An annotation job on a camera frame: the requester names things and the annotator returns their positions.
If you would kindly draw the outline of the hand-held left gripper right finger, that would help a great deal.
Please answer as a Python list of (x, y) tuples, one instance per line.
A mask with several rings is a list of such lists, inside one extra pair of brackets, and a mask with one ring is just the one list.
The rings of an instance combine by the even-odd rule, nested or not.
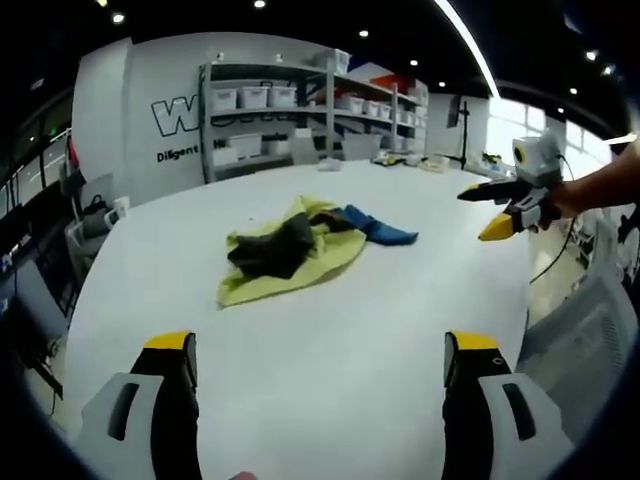
[(442, 477), (549, 478), (574, 449), (558, 406), (493, 338), (449, 331), (444, 343)]

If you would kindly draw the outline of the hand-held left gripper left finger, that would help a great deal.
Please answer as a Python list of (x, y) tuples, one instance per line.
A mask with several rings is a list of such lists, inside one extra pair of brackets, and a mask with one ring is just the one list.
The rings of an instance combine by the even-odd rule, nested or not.
[(87, 402), (74, 449), (98, 479), (199, 479), (196, 335), (148, 340)]

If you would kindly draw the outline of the person's right hand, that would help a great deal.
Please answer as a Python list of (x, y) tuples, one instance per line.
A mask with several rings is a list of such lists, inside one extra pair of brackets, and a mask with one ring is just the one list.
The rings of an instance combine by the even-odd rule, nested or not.
[(558, 184), (545, 197), (546, 220), (574, 218), (584, 211), (577, 181)]

